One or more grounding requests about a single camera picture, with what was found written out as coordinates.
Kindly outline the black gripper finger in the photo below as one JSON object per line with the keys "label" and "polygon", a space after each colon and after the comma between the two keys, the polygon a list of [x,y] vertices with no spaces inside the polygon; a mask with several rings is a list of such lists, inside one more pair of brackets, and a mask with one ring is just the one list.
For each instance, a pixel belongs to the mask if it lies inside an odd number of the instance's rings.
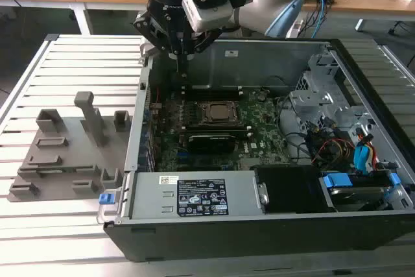
{"label": "black gripper finger", "polygon": [[182,38],[182,78],[187,77],[188,63],[195,53],[206,50],[222,34],[221,29],[213,29],[196,36],[190,30],[185,30]]}
{"label": "black gripper finger", "polygon": [[159,52],[176,62],[176,71],[184,73],[184,41],[180,38],[170,13],[162,13],[157,21],[151,12],[138,14],[133,22],[134,28]]}

